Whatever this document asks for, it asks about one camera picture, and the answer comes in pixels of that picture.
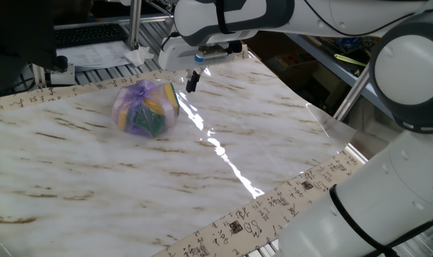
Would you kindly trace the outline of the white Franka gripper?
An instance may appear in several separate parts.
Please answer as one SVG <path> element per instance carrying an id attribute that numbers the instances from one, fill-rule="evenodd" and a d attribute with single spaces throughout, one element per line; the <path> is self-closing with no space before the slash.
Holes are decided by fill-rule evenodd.
<path id="1" fill-rule="evenodd" d="M 232 61 L 238 52 L 238 42 L 222 42 L 205 46 L 190 46 L 181 37 L 165 39 L 158 63 L 166 71 L 193 70 L 187 75 L 185 90 L 195 92 L 206 66 Z"/>

